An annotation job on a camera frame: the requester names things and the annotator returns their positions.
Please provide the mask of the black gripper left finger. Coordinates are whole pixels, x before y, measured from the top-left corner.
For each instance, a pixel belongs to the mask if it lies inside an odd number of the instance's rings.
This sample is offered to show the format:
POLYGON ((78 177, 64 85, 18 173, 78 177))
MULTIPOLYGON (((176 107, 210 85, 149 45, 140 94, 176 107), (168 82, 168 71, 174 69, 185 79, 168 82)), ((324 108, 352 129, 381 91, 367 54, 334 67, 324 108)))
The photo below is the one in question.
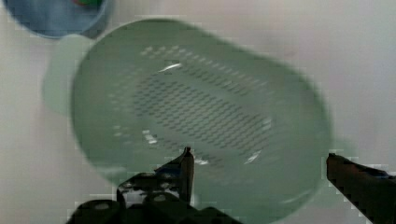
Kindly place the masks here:
POLYGON ((153 172, 139 173, 119 184, 117 201, 124 205, 142 203, 150 193, 167 192, 185 203, 191 202, 194 156, 190 147, 153 172))

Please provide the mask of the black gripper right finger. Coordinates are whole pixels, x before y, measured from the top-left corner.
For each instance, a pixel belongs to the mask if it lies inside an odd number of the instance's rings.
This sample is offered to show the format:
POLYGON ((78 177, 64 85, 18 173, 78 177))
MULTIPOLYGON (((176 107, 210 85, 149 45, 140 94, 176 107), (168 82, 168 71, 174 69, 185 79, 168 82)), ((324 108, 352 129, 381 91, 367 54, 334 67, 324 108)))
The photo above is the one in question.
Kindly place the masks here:
POLYGON ((330 153, 327 179, 373 224, 395 224, 395 176, 330 153))

